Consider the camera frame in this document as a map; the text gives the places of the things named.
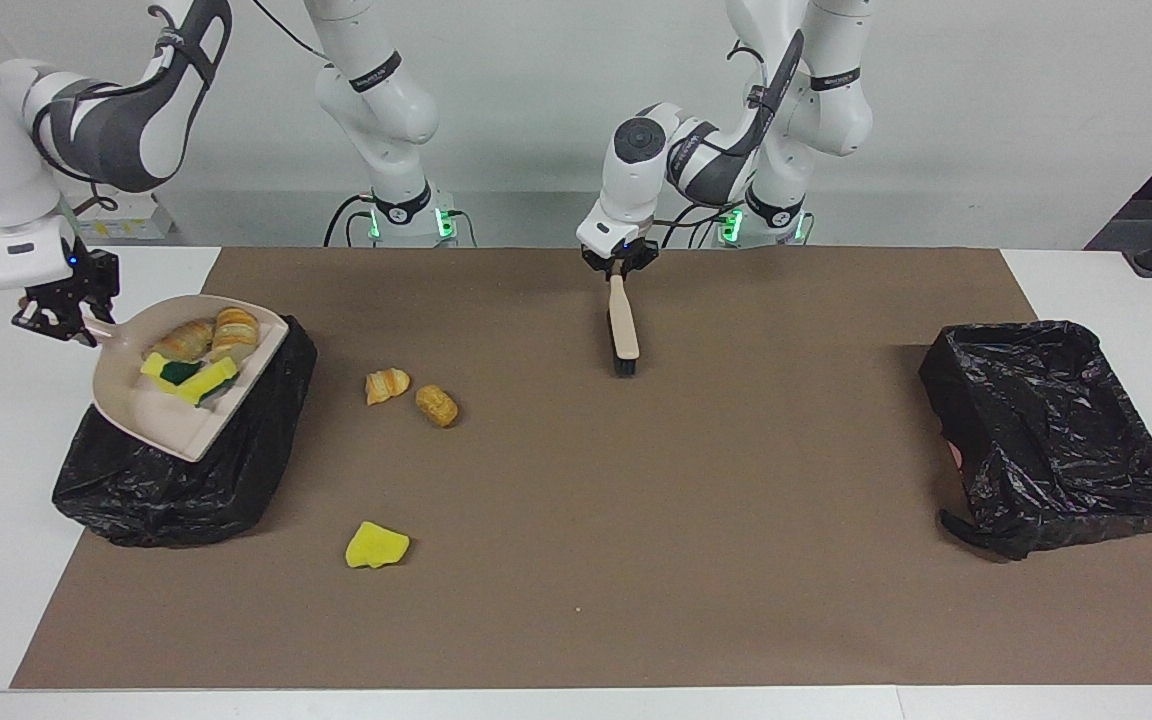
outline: dustpan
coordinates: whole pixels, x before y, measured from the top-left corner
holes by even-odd
[[[241,306],[260,324],[260,342],[243,361],[234,386],[203,407],[192,407],[157,388],[141,372],[147,349],[182,323],[215,318],[226,306]],[[100,343],[92,374],[96,409],[114,427],[159,450],[197,462],[242,406],[248,392],[287,338],[287,323],[265,306],[214,295],[187,295],[147,306],[128,323],[84,319]]]

